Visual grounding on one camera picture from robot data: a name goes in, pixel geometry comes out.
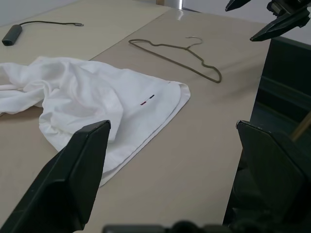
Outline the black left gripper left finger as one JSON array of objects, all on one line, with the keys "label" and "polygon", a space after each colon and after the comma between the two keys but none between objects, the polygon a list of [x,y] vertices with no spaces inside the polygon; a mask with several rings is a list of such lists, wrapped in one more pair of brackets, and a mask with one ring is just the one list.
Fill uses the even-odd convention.
[{"label": "black left gripper left finger", "polygon": [[110,129],[110,121],[104,120],[75,132],[42,168],[0,231],[82,231],[101,182]]}]

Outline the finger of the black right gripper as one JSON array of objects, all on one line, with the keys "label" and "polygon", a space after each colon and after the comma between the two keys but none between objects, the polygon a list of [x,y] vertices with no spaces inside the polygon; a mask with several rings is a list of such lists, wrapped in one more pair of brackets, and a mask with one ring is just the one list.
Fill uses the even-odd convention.
[{"label": "finger of the black right gripper", "polygon": [[225,11],[228,12],[228,11],[241,8],[250,1],[251,0],[230,0],[229,3],[225,7]]},{"label": "finger of the black right gripper", "polygon": [[250,38],[250,41],[259,42],[281,36],[295,27],[304,27],[309,20],[310,12],[308,11],[308,7],[300,9],[292,15],[284,14],[280,17],[276,17],[275,20],[263,27]]}]

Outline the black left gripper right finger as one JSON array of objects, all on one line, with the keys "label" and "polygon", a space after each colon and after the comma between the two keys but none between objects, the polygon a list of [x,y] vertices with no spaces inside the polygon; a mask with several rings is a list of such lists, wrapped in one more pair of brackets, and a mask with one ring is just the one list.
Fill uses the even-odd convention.
[{"label": "black left gripper right finger", "polygon": [[247,121],[236,126],[264,204],[282,223],[311,224],[311,159],[285,134]]}]

